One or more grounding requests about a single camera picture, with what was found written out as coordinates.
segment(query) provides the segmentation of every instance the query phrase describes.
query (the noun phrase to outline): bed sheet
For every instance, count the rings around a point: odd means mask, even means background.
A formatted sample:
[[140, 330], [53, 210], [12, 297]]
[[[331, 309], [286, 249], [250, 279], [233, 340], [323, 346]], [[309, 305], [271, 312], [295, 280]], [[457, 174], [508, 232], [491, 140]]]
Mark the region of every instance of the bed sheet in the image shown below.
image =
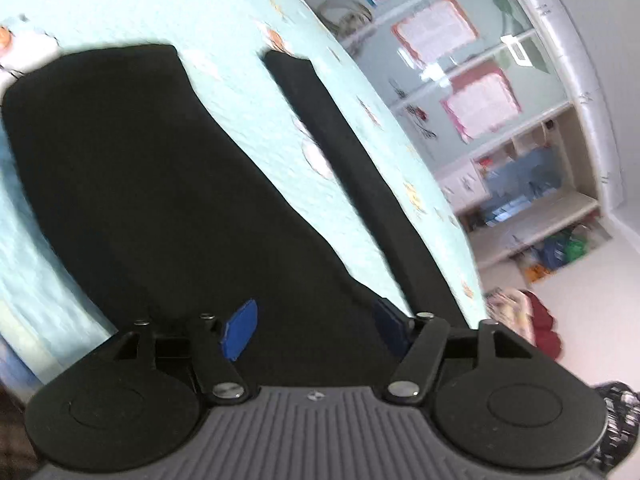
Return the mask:
[[[215, 120], [332, 245], [355, 279], [408, 312], [382, 252], [260, 53], [276, 46], [309, 58], [433, 254], [469, 325], [485, 318], [465, 234], [436, 181], [303, 0], [0, 0], [3, 21], [16, 34], [28, 30], [55, 38], [62, 52], [175, 45]], [[1, 125], [0, 169], [0, 333], [46, 382], [104, 341], [112, 327], [40, 233]]]

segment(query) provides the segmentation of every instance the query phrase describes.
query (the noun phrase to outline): gray wall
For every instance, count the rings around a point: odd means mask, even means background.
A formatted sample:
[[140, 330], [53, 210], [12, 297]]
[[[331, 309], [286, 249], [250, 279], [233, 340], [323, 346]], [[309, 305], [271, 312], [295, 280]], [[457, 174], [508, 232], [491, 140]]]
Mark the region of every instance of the gray wall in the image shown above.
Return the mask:
[[[640, 0], [561, 1], [595, 66], [620, 154], [626, 206], [635, 208], [640, 205]], [[631, 220], [640, 230], [640, 218]]]

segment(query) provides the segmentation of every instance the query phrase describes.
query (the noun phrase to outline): black fabric strip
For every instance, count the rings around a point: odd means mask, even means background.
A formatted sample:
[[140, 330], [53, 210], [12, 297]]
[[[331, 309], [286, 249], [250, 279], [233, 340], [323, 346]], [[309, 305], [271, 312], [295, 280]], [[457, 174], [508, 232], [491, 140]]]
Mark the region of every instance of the black fabric strip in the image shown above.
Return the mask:
[[385, 253], [414, 313], [432, 312], [452, 326], [466, 327], [431, 253], [316, 75], [313, 64], [275, 50], [265, 54], [264, 63]]
[[2, 120], [44, 235], [116, 325], [141, 302], [179, 322], [254, 298], [248, 382], [388, 380], [379, 298], [212, 119], [173, 47], [64, 56], [8, 89]]

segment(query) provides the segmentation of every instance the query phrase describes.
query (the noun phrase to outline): bed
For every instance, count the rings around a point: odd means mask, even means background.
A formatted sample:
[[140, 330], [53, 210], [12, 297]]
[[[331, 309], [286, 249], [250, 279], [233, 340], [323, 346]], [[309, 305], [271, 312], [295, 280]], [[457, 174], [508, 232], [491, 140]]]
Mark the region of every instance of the bed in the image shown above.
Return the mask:
[[[486, 317], [466, 236], [436, 181], [303, 0], [0, 0], [0, 25], [17, 38], [45, 35], [60, 52], [173, 44], [196, 94], [233, 141], [356, 280], [408, 313], [382, 252], [260, 54], [275, 47], [309, 58], [430, 249], [466, 321], [474, 328]], [[112, 331], [40, 233], [0, 123], [0, 334], [47, 382]]]

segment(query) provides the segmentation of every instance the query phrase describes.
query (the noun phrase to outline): orange object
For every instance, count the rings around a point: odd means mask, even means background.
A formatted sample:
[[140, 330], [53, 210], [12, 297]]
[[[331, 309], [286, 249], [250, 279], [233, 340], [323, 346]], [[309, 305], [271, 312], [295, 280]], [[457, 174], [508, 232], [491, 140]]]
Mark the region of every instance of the orange object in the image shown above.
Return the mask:
[[8, 28], [0, 27], [0, 54], [4, 54], [11, 46], [12, 34]]

